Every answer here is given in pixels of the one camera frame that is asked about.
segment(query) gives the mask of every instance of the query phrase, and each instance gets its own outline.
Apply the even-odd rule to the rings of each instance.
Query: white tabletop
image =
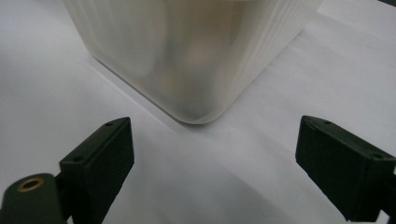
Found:
[[[131,117],[135,165],[105,223],[346,223],[295,162],[300,118],[396,155],[395,36],[396,7],[327,0],[219,119],[186,126],[90,55],[61,0],[0,1],[0,192]]]

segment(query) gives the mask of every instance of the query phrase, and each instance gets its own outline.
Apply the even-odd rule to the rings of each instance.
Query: white bin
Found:
[[[217,118],[321,2],[64,0],[97,60],[169,115],[194,124]]]

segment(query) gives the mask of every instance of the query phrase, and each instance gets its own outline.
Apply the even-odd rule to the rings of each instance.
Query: translucent plastic container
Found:
[[[175,119],[217,118],[322,0],[64,0],[89,52]]]

